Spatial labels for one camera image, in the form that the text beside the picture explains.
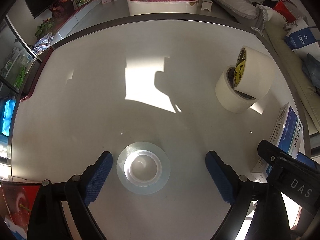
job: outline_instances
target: barcode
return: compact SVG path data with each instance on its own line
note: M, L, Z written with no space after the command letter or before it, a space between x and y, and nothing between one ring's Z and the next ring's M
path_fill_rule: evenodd
M281 121L283 118L284 118L284 114L285 114L285 110L286 110L287 107L284 107L283 109L281 109L280 111L280 115L279 115L279 118L278 118L278 121Z

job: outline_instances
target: blue gripper pad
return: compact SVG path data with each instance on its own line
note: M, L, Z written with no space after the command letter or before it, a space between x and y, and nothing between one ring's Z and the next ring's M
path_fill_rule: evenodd
M98 194L107 179L112 168L113 158L111 153L104 152L94 165L95 173L89 179L85 187L85 198L83 199L86 206L96 200Z
M239 190L236 172L229 165L224 164L215 151L207 153L205 165L223 200L233 205Z

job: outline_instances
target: white stool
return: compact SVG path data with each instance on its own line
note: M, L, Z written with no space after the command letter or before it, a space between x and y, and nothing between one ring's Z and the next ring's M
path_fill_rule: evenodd
M208 9L211 12L211 5L213 2L211 0L202 0L201 10Z

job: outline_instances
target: tiled floor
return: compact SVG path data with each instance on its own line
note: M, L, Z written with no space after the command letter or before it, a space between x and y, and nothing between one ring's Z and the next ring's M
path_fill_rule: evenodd
M213 16L236 22L235 18L216 3L212 4L211 12L207 10L202 11L201 8L198 7L197 14ZM112 1L106 4L100 3L79 21L68 36L93 25L127 16L130 16L127 0Z

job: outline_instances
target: yellow and black label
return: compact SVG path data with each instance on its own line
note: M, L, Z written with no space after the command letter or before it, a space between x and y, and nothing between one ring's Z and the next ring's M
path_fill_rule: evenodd
M241 50L241 52L239 54L236 68L235 68L235 74L233 76L234 87L236 87L240 83L240 80L241 80L243 72L244 72L244 66L245 66L245 50L243 49L243 50Z

